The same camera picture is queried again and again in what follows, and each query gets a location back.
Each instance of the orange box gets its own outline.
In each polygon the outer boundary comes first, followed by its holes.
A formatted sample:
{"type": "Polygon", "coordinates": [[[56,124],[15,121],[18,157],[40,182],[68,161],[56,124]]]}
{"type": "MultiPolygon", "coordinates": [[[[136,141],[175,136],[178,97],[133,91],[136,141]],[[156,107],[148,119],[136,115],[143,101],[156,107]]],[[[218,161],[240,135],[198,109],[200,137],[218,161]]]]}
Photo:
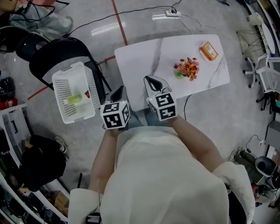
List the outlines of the orange box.
{"type": "Polygon", "coordinates": [[[207,41],[202,47],[200,47],[200,50],[210,61],[215,60],[219,55],[209,41],[207,41]]]}

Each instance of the white sleeve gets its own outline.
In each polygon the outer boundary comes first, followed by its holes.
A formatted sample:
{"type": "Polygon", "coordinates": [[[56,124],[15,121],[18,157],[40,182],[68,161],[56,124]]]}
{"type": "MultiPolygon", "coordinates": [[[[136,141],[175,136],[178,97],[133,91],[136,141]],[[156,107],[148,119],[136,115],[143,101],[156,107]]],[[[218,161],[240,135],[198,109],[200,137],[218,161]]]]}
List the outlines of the white sleeve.
{"type": "Polygon", "coordinates": [[[97,211],[98,203],[98,193],[95,191],[82,188],[71,190],[68,224],[84,224],[87,216],[97,211]]]}
{"type": "Polygon", "coordinates": [[[255,212],[255,197],[245,167],[225,162],[217,167],[213,174],[230,187],[245,211],[247,223],[250,224],[255,212]]]}

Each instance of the white plastic basket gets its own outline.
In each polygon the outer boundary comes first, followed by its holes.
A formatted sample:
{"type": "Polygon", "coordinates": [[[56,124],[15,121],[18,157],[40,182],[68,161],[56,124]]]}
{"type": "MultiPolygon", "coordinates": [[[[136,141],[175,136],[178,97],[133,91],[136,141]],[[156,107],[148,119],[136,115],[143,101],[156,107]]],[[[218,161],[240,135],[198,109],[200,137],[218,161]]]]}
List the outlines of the white plastic basket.
{"type": "Polygon", "coordinates": [[[82,62],[72,64],[70,67],[67,70],[60,70],[52,75],[56,101],[63,122],[66,124],[93,117],[100,108],[92,70],[82,62]],[[90,93],[90,98],[85,94],[87,91],[90,93]],[[68,96],[75,95],[82,96],[81,102],[74,105],[65,105],[63,103],[68,96]]]}

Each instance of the white shirt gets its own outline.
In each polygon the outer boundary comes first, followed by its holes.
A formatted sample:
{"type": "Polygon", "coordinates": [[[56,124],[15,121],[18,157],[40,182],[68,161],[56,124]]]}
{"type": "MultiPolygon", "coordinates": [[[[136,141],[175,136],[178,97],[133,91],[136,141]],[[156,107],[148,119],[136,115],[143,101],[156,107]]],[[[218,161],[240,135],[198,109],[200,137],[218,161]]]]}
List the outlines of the white shirt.
{"type": "MultiPolygon", "coordinates": [[[[226,162],[210,173],[167,127],[125,131],[118,151],[116,169],[101,195],[103,224],[227,224],[225,183],[251,223],[255,200],[244,166],[226,162]]],[[[97,192],[72,190],[68,223],[85,223],[97,207],[97,192]]]]}

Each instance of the person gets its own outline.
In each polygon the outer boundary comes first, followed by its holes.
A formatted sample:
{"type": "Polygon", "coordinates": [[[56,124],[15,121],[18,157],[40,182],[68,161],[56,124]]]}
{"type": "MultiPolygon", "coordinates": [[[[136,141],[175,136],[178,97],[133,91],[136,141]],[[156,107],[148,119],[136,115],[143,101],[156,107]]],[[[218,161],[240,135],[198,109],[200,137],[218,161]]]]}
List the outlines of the person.
{"type": "Polygon", "coordinates": [[[250,224],[255,200],[244,166],[224,162],[182,117],[144,113],[148,126],[131,112],[128,131],[105,131],[88,189],[70,192],[68,224],[96,216],[103,224],[228,224],[230,191],[250,224]]]}
{"type": "Polygon", "coordinates": [[[19,169],[7,172],[7,181],[20,192],[36,192],[63,175],[67,148],[64,140],[56,136],[55,141],[42,136],[33,135],[25,140],[19,169]]]}

